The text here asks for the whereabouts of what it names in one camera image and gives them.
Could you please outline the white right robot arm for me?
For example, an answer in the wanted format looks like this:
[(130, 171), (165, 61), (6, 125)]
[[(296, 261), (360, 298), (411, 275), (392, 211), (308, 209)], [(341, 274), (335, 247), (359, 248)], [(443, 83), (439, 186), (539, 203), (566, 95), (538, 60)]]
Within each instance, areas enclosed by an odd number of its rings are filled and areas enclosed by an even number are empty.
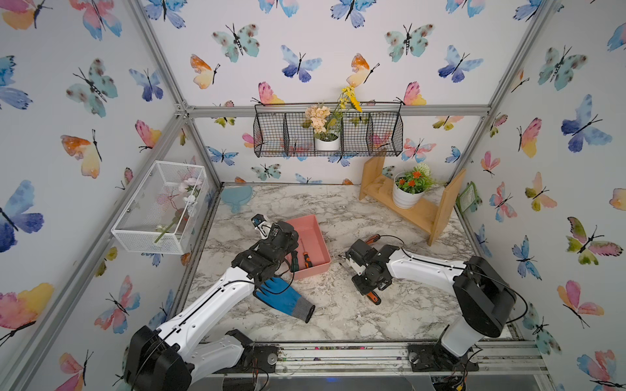
[(351, 280), (357, 291), (374, 302), (379, 301), (375, 292), (396, 280), (423, 283), (456, 298), (461, 315), (435, 344), (440, 357), (458, 360), (484, 337), (499, 337), (517, 301), (515, 290), (482, 257), (447, 261), (395, 245), (376, 249), (358, 239), (342, 258), (353, 271)]

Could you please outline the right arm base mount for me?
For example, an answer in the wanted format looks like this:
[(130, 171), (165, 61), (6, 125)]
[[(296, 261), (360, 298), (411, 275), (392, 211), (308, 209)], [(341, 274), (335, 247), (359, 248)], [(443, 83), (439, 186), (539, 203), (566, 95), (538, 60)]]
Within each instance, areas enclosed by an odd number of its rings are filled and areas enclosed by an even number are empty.
[(443, 348), (439, 341), (411, 344), (407, 349), (412, 372), (479, 371), (479, 365), (470, 361), (468, 353), (459, 358)]

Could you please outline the black handled screwdriver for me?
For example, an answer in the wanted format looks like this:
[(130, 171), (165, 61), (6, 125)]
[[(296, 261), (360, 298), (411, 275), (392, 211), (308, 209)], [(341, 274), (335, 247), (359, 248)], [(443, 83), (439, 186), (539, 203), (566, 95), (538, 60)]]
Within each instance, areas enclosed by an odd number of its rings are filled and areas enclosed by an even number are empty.
[(290, 271), (293, 274), (295, 274), (297, 271), (299, 271), (298, 250), (295, 249), (294, 251), (292, 251), (290, 253), (290, 257), (291, 257)]

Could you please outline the green black screwdriver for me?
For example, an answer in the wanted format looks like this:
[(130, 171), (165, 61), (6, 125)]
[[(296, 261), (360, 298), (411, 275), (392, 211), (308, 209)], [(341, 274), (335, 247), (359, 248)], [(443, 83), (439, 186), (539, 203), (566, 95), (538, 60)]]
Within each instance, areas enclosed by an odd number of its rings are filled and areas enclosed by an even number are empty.
[(311, 267), (313, 267), (313, 263), (312, 263), (310, 254), (306, 250), (306, 246), (305, 246), (304, 241), (302, 239), (300, 239), (299, 243), (301, 244), (301, 247), (302, 247), (302, 256), (303, 256), (304, 268), (305, 269), (310, 269)]

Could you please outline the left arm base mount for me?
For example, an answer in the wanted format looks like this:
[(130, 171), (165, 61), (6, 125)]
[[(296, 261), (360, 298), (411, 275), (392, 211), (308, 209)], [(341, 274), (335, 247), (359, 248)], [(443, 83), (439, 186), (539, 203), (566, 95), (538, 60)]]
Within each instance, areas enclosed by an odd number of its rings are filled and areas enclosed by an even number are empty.
[(221, 342), (229, 342), (235, 352), (227, 354), (227, 366), (218, 368), (216, 374), (275, 372), (278, 363), (277, 346), (259, 345), (238, 329), (226, 332)]

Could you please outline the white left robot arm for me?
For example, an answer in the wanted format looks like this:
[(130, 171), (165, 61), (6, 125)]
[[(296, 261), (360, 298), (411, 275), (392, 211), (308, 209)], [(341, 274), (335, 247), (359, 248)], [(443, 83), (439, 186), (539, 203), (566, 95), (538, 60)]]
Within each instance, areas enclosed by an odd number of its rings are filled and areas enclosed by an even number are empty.
[(185, 310), (130, 340), (122, 379), (132, 390), (187, 390), (203, 376), (236, 366), (249, 340), (228, 332), (207, 346), (205, 335), (239, 302), (276, 276), (282, 263), (297, 257), (299, 235), (284, 221), (252, 219), (261, 238), (236, 255), (218, 281)]

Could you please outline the orange black screwdriver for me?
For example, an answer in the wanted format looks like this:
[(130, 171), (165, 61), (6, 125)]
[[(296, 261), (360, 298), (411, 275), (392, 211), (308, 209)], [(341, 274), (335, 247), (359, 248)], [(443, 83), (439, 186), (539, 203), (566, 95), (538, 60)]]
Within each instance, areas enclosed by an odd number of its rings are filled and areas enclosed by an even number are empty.
[(376, 234), (374, 236), (371, 236), (370, 238), (368, 238), (365, 243), (366, 244), (373, 244), (378, 242), (381, 239), (381, 236), (379, 234)]

